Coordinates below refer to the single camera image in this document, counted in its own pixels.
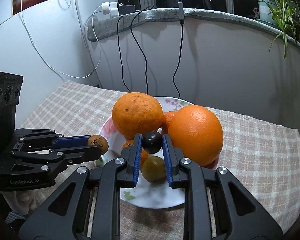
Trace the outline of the white power adapter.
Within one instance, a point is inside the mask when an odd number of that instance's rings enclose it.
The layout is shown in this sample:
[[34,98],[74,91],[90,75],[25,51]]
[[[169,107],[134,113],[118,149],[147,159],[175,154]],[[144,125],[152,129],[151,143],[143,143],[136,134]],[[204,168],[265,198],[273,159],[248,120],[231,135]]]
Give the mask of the white power adapter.
[[119,2],[104,2],[101,4],[102,12],[104,15],[118,16],[119,15],[119,6],[122,6],[123,3]]

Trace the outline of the stemmed mandarin orange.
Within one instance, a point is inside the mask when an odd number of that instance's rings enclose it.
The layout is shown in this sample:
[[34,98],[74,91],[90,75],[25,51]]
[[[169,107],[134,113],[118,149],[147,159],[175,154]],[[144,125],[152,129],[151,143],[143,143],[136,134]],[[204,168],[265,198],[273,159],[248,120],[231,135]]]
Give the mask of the stemmed mandarin orange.
[[164,134],[168,133],[168,127],[175,116],[176,111],[168,111],[164,114],[164,119],[161,125],[161,130]]

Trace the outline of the large round spotted orange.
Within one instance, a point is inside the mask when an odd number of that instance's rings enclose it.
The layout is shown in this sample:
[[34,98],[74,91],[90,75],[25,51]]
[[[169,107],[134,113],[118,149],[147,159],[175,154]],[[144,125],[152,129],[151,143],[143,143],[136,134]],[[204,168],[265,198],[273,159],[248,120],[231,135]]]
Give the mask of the large round spotted orange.
[[145,93],[130,92],[115,102],[111,118],[115,128],[131,139],[136,133],[145,135],[157,131],[162,125],[164,114],[156,98]]

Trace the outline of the green plum fruit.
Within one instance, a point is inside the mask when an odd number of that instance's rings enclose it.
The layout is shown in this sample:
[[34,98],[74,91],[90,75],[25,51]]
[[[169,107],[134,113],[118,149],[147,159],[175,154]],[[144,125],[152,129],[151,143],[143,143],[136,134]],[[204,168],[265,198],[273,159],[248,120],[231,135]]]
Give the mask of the green plum fruit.
[[143,163],[142,176],[150,183],[157,183],[166,179],[165,161],[158,156],[149,157]]

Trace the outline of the brown longan fruit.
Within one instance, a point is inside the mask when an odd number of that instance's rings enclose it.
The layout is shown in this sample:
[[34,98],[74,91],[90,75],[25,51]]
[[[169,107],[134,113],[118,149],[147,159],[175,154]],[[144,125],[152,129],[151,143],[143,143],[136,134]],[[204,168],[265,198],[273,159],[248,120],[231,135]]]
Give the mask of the brown longan fruit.
[[104,155],[109,148],[107,140],[101,135],[92,135],[88,139],[88,146],[96,146],[102,155]]

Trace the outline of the white cabinet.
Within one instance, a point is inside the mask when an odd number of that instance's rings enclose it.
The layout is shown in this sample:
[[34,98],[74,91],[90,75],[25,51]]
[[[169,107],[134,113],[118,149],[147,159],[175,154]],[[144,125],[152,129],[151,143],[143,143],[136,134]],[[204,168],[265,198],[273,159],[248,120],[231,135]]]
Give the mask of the white cabinet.
[[68,80],[99,83],[85,45],[75,0],[49,0],[16,15],[0,0],[0,71],[23,76],[15,125]]

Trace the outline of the dark grape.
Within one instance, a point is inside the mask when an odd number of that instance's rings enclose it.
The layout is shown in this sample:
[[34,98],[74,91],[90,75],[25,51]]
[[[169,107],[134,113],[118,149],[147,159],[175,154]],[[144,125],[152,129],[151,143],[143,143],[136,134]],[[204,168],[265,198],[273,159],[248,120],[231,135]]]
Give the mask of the dark grape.
[[142,138],[142,148],[149,154],[156,154],[162,147],[162,135],[157,131],[150,131]]

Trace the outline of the large smooth oval orange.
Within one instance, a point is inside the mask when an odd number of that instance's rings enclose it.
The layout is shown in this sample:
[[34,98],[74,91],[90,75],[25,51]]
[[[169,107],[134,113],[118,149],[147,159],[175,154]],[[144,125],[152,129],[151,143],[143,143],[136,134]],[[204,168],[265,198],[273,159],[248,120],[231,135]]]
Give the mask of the large smooth oval orange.
[[168,126],[174,147],[200,166],[210,165],[223,147],[223,129],[217,116],[207,108],[188,105],[177,111]]

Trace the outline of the black power brick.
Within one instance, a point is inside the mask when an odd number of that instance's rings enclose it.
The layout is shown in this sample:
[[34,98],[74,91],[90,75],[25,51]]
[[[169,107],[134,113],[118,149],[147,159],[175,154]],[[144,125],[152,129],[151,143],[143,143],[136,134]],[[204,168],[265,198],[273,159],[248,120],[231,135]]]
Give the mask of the black power brick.
[[119,15],[131,14],[136,11],[135,5],[119,5],[118,7]]

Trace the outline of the floral white plate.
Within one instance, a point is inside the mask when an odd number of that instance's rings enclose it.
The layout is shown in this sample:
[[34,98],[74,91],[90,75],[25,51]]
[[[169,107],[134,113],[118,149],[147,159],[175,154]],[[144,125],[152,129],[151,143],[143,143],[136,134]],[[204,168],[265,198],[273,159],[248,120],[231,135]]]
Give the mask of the floral white plate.
[[165,134],[185,157],[202,167],[215,168],[223,147],[221,122],[211,110],[174,98],[131,92],[115,102],[111,117],[101,128],[101,135],[110,147],[105,159],[119,157],[124,148],[132,145],[136,133],[144,135],[146,142],[141,150],[141,178],[135,189],[121,191],[121,199],[150,209],[184,202],[181,190],[165,184],[162,153]]

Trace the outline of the spider plant in pot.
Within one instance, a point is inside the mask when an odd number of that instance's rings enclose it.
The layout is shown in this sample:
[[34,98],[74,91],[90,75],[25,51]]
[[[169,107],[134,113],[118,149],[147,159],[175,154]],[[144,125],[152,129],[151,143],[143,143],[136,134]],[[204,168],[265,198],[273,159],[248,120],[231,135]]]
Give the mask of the spider plant in pot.
[[298,43],[297,32],[300,32],[300,1],[299,0],[258,0],[264,3],[270,11],[271,19],[279,28],[279,33],[272,42],[282,38],[283,60],[288,54],[289,40]]

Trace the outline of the grey windowsill mat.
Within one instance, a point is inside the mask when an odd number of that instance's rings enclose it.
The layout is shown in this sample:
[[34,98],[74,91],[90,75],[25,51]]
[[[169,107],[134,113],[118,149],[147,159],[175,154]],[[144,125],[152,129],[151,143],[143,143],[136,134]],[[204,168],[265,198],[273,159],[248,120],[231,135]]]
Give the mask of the grey windowsill mat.
[[[281,33],[279,29],[261,23],[260,21],[215,10],[185,8],[184,17],[201,21],[225,22],[242,25],[268,33],[275,37]],[[90,42],[96,42],[116,35],[118,32],[120,33],[129,30],[131,27],[134,28],[148,22],[179,22],[179,9],[151,9],[120,15],[102,21],[96,21],[92,18],[91,23],[87,25],[86,35]]]

